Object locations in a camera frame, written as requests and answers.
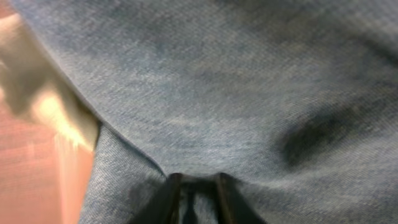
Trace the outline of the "blue towel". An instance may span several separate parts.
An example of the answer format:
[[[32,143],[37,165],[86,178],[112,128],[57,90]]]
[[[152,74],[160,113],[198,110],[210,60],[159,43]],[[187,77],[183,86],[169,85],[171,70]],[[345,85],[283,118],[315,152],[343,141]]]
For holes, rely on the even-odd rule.
[[[101,120],[81,223],[126,223],[173,173],[267,223],[397,222],[396,1],[13,1]]]

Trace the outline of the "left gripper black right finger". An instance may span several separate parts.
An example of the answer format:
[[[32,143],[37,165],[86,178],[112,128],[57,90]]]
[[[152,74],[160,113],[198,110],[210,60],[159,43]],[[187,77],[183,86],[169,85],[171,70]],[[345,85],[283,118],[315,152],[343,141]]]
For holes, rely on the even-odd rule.
[[[222,224],[267,224],[245,201],[235,179],[226,173],[215,176],[218,221]]]

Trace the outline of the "cream garment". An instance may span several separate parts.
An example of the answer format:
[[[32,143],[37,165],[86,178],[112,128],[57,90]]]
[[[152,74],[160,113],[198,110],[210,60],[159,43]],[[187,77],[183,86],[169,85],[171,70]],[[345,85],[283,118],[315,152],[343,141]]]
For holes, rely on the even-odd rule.
[[[94,151],[98,120],[17,14],[1,19],[1,96],[14,115],[47,126]]]

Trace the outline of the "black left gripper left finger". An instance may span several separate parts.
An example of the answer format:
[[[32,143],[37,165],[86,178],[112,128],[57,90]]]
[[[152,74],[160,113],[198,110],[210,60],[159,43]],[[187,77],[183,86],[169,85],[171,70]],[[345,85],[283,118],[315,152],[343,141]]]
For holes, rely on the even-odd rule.
[[[128,224],[178,224],[182,174],[174,173]]]

